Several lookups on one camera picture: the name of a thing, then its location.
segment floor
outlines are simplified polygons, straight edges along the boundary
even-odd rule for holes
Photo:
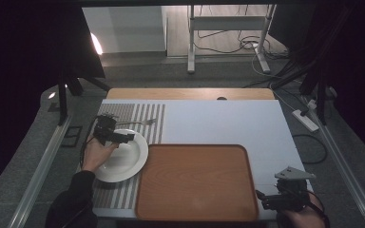
[[[186,56],[189,44],[188,6],[164,7],[167,15],[167,56]],[[266,5],[221,5],[195,6],[194,15],[198,16],[265,16]],[[248,55],[254,53],[252,46],[240,46],[241,41],[257,42],[260,30],[202,30],[195,31],[194,43],[197,55]],[[267,50],[281,53],[286,47],[273,37],[266,36]]]

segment white surface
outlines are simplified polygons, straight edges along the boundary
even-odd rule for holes
[[[275,174],[287,166],[304,170],[279,101],[104,100],[104,104],[165,104],[162,143],[240,144],[245,147],[256,189],[278,193]],[[259,219],[275,219],[263,210]]]
[[[165,51],[162,7],[83,8],[104,53]]]
[[[128,129],[115,130],[120,134],[135,134],[133,141],[121,143],[111,157],[96,171],[96,178],[105,182],[124,181],[137,174],[147,160],[146,139],[138,132]]]

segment wall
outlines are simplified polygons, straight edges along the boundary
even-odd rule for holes
[[[103,53],[165,51],[162,7],[84,8]]]

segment gray carpet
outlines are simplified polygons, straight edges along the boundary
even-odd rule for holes
[[[166,59],[162,55],[148,53],[126,55],[122,58],[106,56],[102,59],[106,72],[106,79],[103,81],[112,87],[243,87],[251,82],[265,79],[253,70],[251,60],[249,57],[199,59],[196,73],[187,74],[184,59]],[[286,60],[269,61],[274,73],[278,72],[285,62]],[[256,70],[260,70],[257,62],[255,67]],[[69,106],[74,106],[70,126],[81,126],[83,138],[90,120],[97,113],[106,94],[83,80],[81,83],[86,90],[84,95],[72,97],[68,94],[67,97]],[[298,93],[298,86],[298,83],[293,82],[284,88],[289,92]],[[52,104],[57,103],[58,96],[48,99],[48,95],[54,91],[56,87],[42,94],[41,108],[34,124],[0,178],[0,227],[8,226],[58,123],[59,113],[52,108]],[[295,109],[303,107],[293,95],[281,89],[276,92],[291,107]],[[292,116],[293,110],[288,105],[281,103],[292,134],[310,134]],[[338,146],[365,189],[365,145],[344,123],[331,102],[327,102],[326,116]],[[76,147],[60,147],[58,150],[25,227],[44,226],[50,203],[61,191],[67,189],[71,175],[76,171],[81,142],[82,140],[78,141]],[[299,137],[295,138],[295,143],[304,161],[321,158],[323,154],[322,146],[311,139]],[[331,157],[328,156],[327,160],[320,164],[307,164],[305,168],[317,175],[317,179],[312,180],[312,186],[326,207],[332,227],[365,227],[365,221]],[[112,220],[101,219],[99,227],[113,227],[114,224]],[[276,224],[270,222],[269,227],[276,227]]]

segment person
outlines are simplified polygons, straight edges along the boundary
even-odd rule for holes
[[[118,146],[118,143],[103,146],[92,136],[87,139],[82,169],[73,176],[68,190],[58,195],[51,204],[47,214],[46,228],[93,228],[97,226],[98,219],[92,211],[91,201],[94,172],[106,162]],[[322,205],[314,194],[310,194],[310,200],[315,206],[322,209]],[[290,227],[326,228],[321,216],[308,206],[300,212],[282,211],[280,213],[290,220]]]
[[[46,228],[97,226],[98,220],[92,211],[91,201],[94,172],[118,146],[118,143],[103,146],[96,138],[88,137],[81,171],[73,175],[68,190],[58,195],[49,207]]]

